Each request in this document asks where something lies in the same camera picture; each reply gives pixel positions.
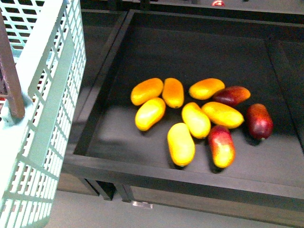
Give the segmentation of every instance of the orange mango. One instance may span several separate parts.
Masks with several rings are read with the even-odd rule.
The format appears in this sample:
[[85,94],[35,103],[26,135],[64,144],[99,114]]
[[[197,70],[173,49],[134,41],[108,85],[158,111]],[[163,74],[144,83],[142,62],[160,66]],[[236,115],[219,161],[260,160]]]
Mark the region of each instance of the orange mango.
[[184,88],[175,78],[167,78],[164,82],[162,98],[170,108],[180,108],[184,104]]
[[138,106],[158,97],[163,90],[163,82],[159,78],[150,78],[135,86],[131,92],[131,102]]
[[207,78],[201,80],[189,89],[191,97],[198,100],[206,100],[211,98],[217,91],[225,88],[225,84],[216,78]]
[[145,132],[162,119],[165,110],[166,104],[161,98],[152,98],[138,109],[135,125],[139,130]]
[[207,137],[211,129],[210,119],[195,102],[190,102],[182,108],[181,117],[195,138]]
[[219,102],[208,102],[202,106],[202,110],[213,123],[227,128],[239,127],[244,122],[238,110]]
[[167,141],[174,164],[183,167],[193,160],[195,144],[185,123],[173,125],[168,131]]

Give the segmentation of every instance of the mint green plastic basket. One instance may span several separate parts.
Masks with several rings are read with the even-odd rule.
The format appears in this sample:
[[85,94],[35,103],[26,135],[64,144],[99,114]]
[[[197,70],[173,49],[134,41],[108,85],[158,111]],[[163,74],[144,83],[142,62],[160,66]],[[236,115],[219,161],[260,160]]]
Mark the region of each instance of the mint green plastic basket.
[[0,119],[0,228],[50,216],[86,64],[80,0],[0,0],[25,117]]

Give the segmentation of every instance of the shelf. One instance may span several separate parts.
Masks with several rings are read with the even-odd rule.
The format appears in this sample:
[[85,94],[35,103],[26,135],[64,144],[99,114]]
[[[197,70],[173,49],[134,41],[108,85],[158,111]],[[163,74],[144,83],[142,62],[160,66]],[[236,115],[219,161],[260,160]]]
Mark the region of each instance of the shelf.
[[[292,113],[290,106],[293,96],[304,94],[303,87],[287,93],[292,89],[286,89],[285,74],[296,84],[299,69],[287,62],[278,71],[284,59],[275,55],[281,42],[288,50],[302,47],[303,30],[302,25],[131,10],[98,76],[104,83],[93,88],[100,93],[96,101],[87,100],[95,105],[74,154],[65,157],[65,169],[93,180],[304,215],[303,125],[295,118],[303,107]],[[295,58],[301,69],[303,58],[288,52],[286,56]],[[263,103],[274,132],[257,143],[245,127],[231,130],[236,159],[219,173],[214,173],[206,140],[195,140],[193,162],[178,169],[170,159],[166,136],[182,121],[181,109],[167,108],[146,133],[134,124],[138,107],[130,101],[131,90],[152,77],[179,79],[185,103],[195,101],[187,91],[204,78],[244,86],[252,96],[237,109],[244,114],[249,105]]]

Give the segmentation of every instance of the gray floor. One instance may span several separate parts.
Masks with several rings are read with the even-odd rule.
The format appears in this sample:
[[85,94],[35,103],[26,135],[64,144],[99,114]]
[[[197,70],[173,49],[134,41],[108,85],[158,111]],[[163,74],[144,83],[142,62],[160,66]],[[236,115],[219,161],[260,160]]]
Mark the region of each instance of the gray floor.
[[102,197],[57,191],[46,228],[286,228],[263,222],[154,205],[143,209]]

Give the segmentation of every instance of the basket handle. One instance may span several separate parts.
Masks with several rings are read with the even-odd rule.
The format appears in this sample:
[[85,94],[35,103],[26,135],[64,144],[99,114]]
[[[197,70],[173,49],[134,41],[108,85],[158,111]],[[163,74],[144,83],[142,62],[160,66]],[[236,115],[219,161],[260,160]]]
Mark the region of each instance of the basket handle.
[[0,97],[8,100],[11,115],[21,119],[24,117],[25,108],[21,95],[20,82],[1,10],[0,40]]

